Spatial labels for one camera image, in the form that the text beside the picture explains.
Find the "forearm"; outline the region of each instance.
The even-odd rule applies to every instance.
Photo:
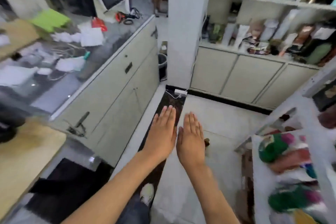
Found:
[[[208,166],[192,168],[187,174],[201,203],[207,224],[239,223]]]
[[[155,159],[138,152],[111,181],[62,224],[114,224],[137,187],[156,165]]]

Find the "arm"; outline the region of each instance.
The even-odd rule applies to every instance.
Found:
[[[154,116],[143,150],[62,224],[114,224],[137,187],[175,146],[176,110],[169,106]]]
[[[193,113],[184,117],[176,144],[178,158],[195,189],[207,224],[239,224],[232,208],[219,190],[211,169],[205,164],[202,125]]]

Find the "person's right hand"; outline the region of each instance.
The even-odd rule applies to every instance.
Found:
[[[179,127],[176,150],[178,159],[187,173],[205,165],[203,128],[192,112],[184,116],[183,128]]]

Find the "person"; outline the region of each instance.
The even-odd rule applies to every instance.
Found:
[[[164,161],[175,147],[176,110],[163,107],[153,118],[143,150],[139,151],[115,177],[74,211],[62,224],[149,224],[149,204],[153,187],[146,184],[140,197],[132,197],[149,173]],[[192,112],[178,130],[176,150],[196,195],[207,224],[238,224],[233,210],[219,190],[211,169],[205,164],[202,125]]]

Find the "finger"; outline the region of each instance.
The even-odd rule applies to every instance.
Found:
[[[183,120],[183,131],[190,132],[189,113],[186,113]]]
[[[203,134],[202,124],[199,124],[199,135],[201,136],[201,139],[204,140],[204,134]]]
[[[162,117],[163,115],[166,113],[167,110],[167,106],[164,106],[161,110],[160,116],[159,116],[159,120],[157,121],[159,124],[161,123]]]
[[[194,120],[194,114],[190,112],[189,114],[189,120],[190,120],[190,131],[193,134],[196,134],[196,125],[195,125],[195,120]]]
[[[170,105],[170,106],[168,107],[168,109],[166,110],[166,112],[163,114],[163,116],[162,116],[162,120],[160,121],[160,125],[161,125],[161,126],[167,124],[172,109],[173,109],[173,106]]]
[[[173,136],[171,137],[171,142],[174,145],[175,145],[175,141],[176,141],[176,136],[177,136],[177,127],[174,127]]]
[[[175,118],[176,118],[176,109],[173,107],[173,109],[171,109],[171,112],[170,112],[170,115],[167,121],[167,125],[169,128],[172,128],[175,126]]]
[[[179,127],[178,128],[178,136],[177,136],[177,144],[182,144],[182,140],[183,140],[183,128]]]
[[[196,130],[196,134],[199,136],[199,135],[200,135],[200,128],[199,128],[200,123],[199,123],[199,121],[198,121],[198,119],[197,119],[196,114],[194,114],[194,121],[195,121],[195,130]]]
[[[157,123],[158,119],[159,119],[159,115],[156,113],[156,114],[154,115],[154,118],[153,118],[153,121],[152,121],[152,125],[151,125],[151,126],[154,126],[154,125]]]

